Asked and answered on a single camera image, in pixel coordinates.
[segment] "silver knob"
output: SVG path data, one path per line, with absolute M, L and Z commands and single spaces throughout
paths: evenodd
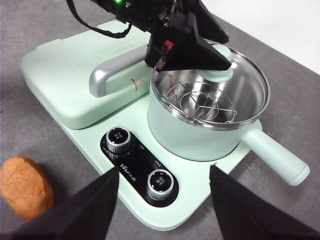
M 121 154 L 128 151 L 131 147 L 130 132 L 121 126 L 111 128 L 106 133 L 106 146 L 115 154 Z
M 147 193 L 153 200 L 165 200 L 173 188 L 174 178 L 167 170 L 157 169 L 150 173 L 147 180 Z

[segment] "pot rim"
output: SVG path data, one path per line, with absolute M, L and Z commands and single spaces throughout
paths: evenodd
M 266 85 L 266 90 L 267 90 L 267 96 L 264 102 L 263 107 L 261 108 L 261 110 L 254 116 L 252 116 L 251 118 L 247 119 L 247 120 L 243 120 L 243 121 L 237 121 L 237 122 L 231 122 L 231 123 L 225 123 L 225 122 L 211 122 L 211 121 L 205 121 L 205 120 L 201 120 L 198 119 L 196 117 L 192 117 L 189 116 L 187 113 L 185 113 L 184 111 L 182 111 L 181 109 L 179 109 L 178 107 L 176 107 L 175 105 L 173 105 L 171 102 L 169 102 L 166 97 L 158 90 L 158 88 L 156 87 L 155 84 L 155 69 L 152 68 L 152 73 L 151 73 L 151 89 L 152 92 L 154 93 L 156 99 L 158 100 L 158 102 L 175 118 L 181 120 L 182 122 L 185 122 L 186 124 L 189 124 L 191 126 L 194 127 L 198 127 L 198 128 L 203 128 L 206 130 L 211 130 L 211 131 L 232 131 L 232 130 L 237 130 L 240 127 L 247 125 L 247 124 L 251 124 L 253 122 L 255 122 L 260 115 L 265 111 L 265 109 L 267 108 L 269 101 L 270 101 L 270 96 L 271 96 L 271 92 L 270 92 L 270 85 L 268 83 L 268 80 L 265 76 L 265 74 L 262 72 L 262 70 L 252 61 L 250 60 L 248 57 L 246 57 L 245 55 L 243 55 L 240 52 L 237 52 L 235 50 L 233 50 L 232 48 L 229 48 L 231 50 L 231 52 L 241 56 L 242 58 L 244 58 L 246 61 L 248 61 L 257 71 L 258 73 L 262 76 L 265 85 Z

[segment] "gray carpet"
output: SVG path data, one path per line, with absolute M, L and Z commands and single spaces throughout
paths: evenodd
M 77 3 L 79 13 L 93 26 L 113 18 L 90 1 Z M 271 101 L 260 118 L 264 131 L 311 168 L 310 176 L 300 186 L 292 187 L 250 153 L 231 176 L 269 203 L 320 231 L 320 76 L 217 20 L 230 37 L 229 46 L 251 58 L 269 80 Z M 52 183 L 56 204 L 98 174 L 32 95 L 19 62 L 40 44 L 86 30 L 72 17 L 63 0 L 1 1 L 1 162 L 23 155 L 39 163 Z M 0 210 L 2 232 L 10 232 L 24 223 L 3 199 Z M 210 199 L 182 226 L 168 232 L 144 226 L 118 200 L 106 239 L 221 240 L 222 236 Z

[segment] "white wall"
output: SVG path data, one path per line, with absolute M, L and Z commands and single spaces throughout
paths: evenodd
M 320 0 L 202 0 L 210 12 L 320 75 Z

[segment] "electric cooking pot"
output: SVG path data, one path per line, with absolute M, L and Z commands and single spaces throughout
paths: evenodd
M 270 99 L 268 81 L 250 59 L 230 51 L 233 75 L 226 81 L 207 80 L 196 70 L 152 70 L 150 130 L 167 150 L 192 161 L 218 160 L 242 141 L 297 186 L 308 165 L 255 126 Z

